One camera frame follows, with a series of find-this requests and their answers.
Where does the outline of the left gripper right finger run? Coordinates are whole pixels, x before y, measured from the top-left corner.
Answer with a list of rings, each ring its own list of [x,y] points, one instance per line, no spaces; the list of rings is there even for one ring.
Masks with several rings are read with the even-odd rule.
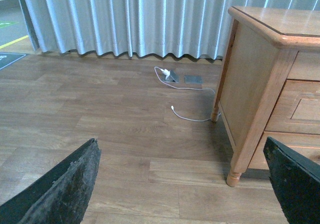
[[[278,140],[267,137],[263,153],[270,182],[290,224],[320,222],[320,166]]]

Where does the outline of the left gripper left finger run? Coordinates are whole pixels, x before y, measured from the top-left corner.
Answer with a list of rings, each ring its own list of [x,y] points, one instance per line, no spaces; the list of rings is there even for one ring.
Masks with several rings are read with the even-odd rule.
[[[2,224],[79,224],[96,182],[101,150],[92,138],[0,207]]]

